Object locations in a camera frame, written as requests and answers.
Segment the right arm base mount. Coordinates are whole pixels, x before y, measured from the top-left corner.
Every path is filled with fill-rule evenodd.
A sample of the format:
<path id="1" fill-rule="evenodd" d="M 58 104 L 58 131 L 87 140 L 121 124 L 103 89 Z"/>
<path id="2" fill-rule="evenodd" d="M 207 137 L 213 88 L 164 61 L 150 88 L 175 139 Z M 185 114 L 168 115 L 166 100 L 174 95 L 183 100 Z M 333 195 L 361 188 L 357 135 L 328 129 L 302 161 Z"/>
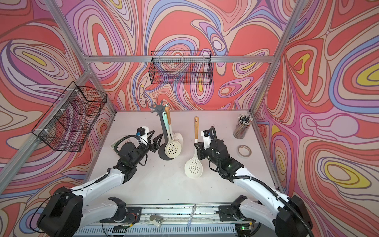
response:
<path id="1" fill-rule="evenodd" d="M 240 195 L 230 205 L 219 205 L 218 211 L 215 211 L 220 218 L 220 221 L 249 221 L 256 222 L 256 220 L 245 217 L 240 211 L 240 206 L 243 201 L 247 200 L 247 196 Z"/>

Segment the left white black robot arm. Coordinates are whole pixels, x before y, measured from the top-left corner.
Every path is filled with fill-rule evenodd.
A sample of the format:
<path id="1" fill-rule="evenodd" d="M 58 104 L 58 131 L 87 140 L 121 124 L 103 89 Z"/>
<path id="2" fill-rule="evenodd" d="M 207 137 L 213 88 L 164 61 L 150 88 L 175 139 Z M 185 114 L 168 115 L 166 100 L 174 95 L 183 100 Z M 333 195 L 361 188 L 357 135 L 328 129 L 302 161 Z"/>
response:
<path id="1" fill-rule="evenodd" d="M 80 186 L 57 189 L 41 204 L 43 211 L 33 231 L 50 237 L 72 237 L 77 230 L 103 220 L 122 223 L 132 216 L 131 223 L 136 223 L 136 214 L 129 212 L 120 198 L 110 197 L 100 204 L 93 204 L 93 201 L 128 182 L 137 172 L 141 160 L 147 159 L 149 152 L 159 150 L 163 134 L 154 137 L 154 133 L 143 126 L 136 134 L 115 142 L 113 151 L 119 157 L 117 164 L 104 175 Z"/>

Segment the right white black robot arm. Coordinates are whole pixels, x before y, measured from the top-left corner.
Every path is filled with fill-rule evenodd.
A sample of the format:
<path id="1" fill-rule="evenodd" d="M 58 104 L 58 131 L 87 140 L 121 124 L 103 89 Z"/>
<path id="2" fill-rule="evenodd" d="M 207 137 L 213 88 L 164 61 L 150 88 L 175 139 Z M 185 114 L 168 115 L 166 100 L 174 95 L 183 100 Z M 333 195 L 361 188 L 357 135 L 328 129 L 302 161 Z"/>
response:
<path id="1" fill-rule="evenodd" d="M 296 195 L 289 197 L 256 178 L 242 163 L 230 156 L 224 141 L 218 139 L 215 127 L 201 132 L 202 142 L 196 142 L 200 160 L 207 159 L 216 167 L 214 172 L 243 188 L 257 201 L 240 195 L 230 206 L 230 212 L 221 213 L 236 221 L 248 219 L 275 231 L 278 237 L 312 237 L 313 223 L 305 203 Z"/>

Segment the grey utensil rack stand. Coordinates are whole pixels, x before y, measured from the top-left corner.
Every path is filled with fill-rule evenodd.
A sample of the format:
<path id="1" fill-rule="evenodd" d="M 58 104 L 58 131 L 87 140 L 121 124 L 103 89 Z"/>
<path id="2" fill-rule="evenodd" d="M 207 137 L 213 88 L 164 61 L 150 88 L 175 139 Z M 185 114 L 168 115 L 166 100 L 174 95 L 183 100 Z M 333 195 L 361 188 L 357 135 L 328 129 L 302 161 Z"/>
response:
<path id="1" fill-rule="evenodd" d="M 150 107 L 152 109 L 151 113 L 157 112 L 157 114 L 159 115 L 161 126 L 162 126 L 162 132 L 163 132 L 163 139 L 162 139 L 163 144 L 160 146 L 160 149 L 159 149 L 159 157 L 165 161 L 171 161 L 173 159 L 169 158 L 165 154 L 165 146 L 167 145 L 167 142 L 168 142 L 168 134 L 167 134 L 166 127 L 164 124 L 164 120 L 162 117 L 162 113 L 163 113 L 163 109 L 164 109 L 163 102 L 161 102 L 160 105 L 158 105 L 156 102 L 154 104 L 155 104 L 154 106 Z"/>

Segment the dark grey skimmer green handle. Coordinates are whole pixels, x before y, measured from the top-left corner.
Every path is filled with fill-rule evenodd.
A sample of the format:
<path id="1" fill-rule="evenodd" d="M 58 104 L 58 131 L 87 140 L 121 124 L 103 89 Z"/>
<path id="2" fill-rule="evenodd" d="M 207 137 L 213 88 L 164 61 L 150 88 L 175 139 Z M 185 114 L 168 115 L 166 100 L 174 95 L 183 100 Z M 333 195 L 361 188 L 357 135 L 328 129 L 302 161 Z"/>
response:
<path id="1" fill-rule="evenodd" d="M 164 106 L 164 109 L 163 109 L 162 117 L 165 116 L 165 108 L 168 107 L 169 104 L 168 104 L 168 103 L 165 103 L 165 104 L 163 104 L 163 106 Z"/>

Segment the cream skimmer wooden handle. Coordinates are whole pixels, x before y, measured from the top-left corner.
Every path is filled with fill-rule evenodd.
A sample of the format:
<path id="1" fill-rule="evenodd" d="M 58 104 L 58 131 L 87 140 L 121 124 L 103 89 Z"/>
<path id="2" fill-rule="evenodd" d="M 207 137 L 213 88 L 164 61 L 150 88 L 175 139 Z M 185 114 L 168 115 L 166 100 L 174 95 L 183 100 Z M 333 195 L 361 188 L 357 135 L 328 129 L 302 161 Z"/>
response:
<path id="1" fill-rule="evenodd" d="M 172 121 L 171 121 L 171 114 L 170 114 L 170 108 L 169 108 L 168 104 L 166 104 L 166 106 L 165 106 L 165 112 L 167 114 L 167 119 L 168 119 L 168 125 L 169 125 L 169 131 L 170 131 L 171 139 L 174 140 L 174 141 L 179 142 L 181 144 L 181 146 L 183 146 L 184 140 L 183 140 L 183 137 L 182 137 L 181 133 L 174 133 L 173 132 Z"/>
<path id="2" fill-rule="evenodd" d="M 198 142 L 198 129 L 199 129 L 199 118 L 195 116 L 194 118 L 194 143 Z M 203 173 L 203 166 L 198 159 L 197 149 L 194 150 L 193 157 L 188 160 L 185 164 L 185 174 L 188 178 L 197 179 Z"/>

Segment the cream skimmer green handle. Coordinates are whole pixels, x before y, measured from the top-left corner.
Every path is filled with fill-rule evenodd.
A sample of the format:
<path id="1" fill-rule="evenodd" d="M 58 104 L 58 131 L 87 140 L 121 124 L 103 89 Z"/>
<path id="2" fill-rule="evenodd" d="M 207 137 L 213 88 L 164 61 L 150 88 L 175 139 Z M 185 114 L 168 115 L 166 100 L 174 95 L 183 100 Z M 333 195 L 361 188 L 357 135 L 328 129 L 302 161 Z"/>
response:
<path id="1" fill-rule="evenodd" d="M 167 142 L 167 145 L 165 146 L 165 154 L 169 158 L 174 159 L 180 155 L 180 153 L 182 151 L 182 146 L 181 146 L 180 142 L 173 140 L 171 138 L 170 130 L 169 130 L 169 124 L 168 124 L 168 118 L 167 118 L 166 114 L 163 114 L 163 120 L 164 120 L 164 124 L 165 124 L 166 131 L 168 134 L 168 142 Z"/>

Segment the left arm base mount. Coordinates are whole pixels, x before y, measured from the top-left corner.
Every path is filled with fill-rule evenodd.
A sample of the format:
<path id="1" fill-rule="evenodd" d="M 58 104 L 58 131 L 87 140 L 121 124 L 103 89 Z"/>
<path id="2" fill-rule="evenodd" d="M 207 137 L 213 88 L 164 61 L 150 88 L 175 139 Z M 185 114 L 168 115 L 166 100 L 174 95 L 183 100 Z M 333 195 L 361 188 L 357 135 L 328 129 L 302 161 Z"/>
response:
<path id="1" fill-rule="evenodd" d="M 129 223 L 135 224 L 140 220 L 141 207 L 127 206 L 126 203 L 118 197 L 109 197 L 113 204 L 117 206 L 115 214 L 106 219 L 100 220 L 101 223 Z"/>

